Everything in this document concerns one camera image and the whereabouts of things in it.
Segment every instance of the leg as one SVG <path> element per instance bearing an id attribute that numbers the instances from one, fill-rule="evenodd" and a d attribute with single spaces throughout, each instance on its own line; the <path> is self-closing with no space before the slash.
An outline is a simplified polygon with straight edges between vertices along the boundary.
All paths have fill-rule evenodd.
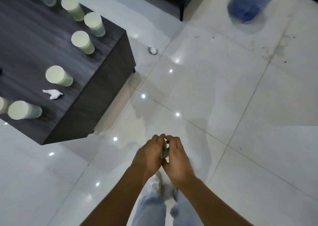
<path id="1" fill-rule="evenodd" d="M 203 226 L 197 212 L 180 191 L 178 191 L 177 203 L 170 212 L 174 219 L 173 226 Z"/>
<path id="2" fill-rule="evenodd" d="M 183 12 L 185 10 L 185 5 L 184 4 L 181 4 L 180 5 L 180 21 L 182 22 L 183 20 Z"/>
<path id="3" fill-rule="evenodd" d="M 143 196 L 137 206 L 132 226 L 164 226 L 166 222 L 166 205 L 161 196 L 160 180 L 151 177 L 145 185 Z"/>

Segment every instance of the dark gray table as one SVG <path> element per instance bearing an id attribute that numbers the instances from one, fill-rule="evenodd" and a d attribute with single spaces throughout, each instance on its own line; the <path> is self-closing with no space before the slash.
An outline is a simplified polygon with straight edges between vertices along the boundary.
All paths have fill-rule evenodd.
<path id="1" fill-rule="evenodd" d="M 127 33 L 102 18 L 106 35 L 94 36 L 84 22 L 76 22 L 61 5 L 47 7 L 40 0 L 0 0 L 0 96 L 39 105 L 37 119 L 0 118 L 38 144 L 87 137 L 136 66 Z M 85 13 L 90 12 L 83 6 Z M 86 31 L 92 55 L 71 43 L 75 31 Z M 59 65 L 74 77 L 70 87 L 49 83 L 45 71 Z M 50 100 L 42 90 L 64 95 Z"/>

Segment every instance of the jeans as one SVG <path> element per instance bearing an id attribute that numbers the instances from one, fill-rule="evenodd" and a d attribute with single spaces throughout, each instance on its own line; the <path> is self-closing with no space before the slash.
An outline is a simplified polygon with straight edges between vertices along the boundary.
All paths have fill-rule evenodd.
<path id="1" fill-rule="evenodd" d="M 178 191 L 177 205 L 170 211 L 173 226 L 203 226 L 197 212 L 189 200 Z M 166 205 L 160 191 L 143 196 L 137 206 L 132 226 L 164 226 L 166 222 Z"/>

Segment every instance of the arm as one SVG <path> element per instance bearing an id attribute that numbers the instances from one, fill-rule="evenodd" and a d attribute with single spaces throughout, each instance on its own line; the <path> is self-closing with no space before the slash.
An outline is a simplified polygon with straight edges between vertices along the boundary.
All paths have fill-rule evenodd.
<path id="1" fill-rule="evenodd" d="M 179 137 L 166 136 L 169 143 L 169 163 L 162 166 L 170 180 L 187 197 L 205 226 L 252 226 L 247 220 L 216 196 L 192 169 Z"/>
<path id="2" fill-rule="evenodd" d="M 130 167 L 81 226 L 126 226 L 133 206 L 147 180 L 161 167 L 164 137 L 154 135 L 137 153 Z"/>

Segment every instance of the cabinet leg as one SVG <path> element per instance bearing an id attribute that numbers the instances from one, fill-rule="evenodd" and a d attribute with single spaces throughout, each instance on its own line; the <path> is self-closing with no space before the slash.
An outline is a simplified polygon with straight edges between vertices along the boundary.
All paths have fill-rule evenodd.
<path id="1" fill-rule="evenodd" d="M 181 4 L 180 5 L 180 21 L 182 22 L 183 20 L 183 12 L 185 10 L 185 5 L 184 4 Z"/>

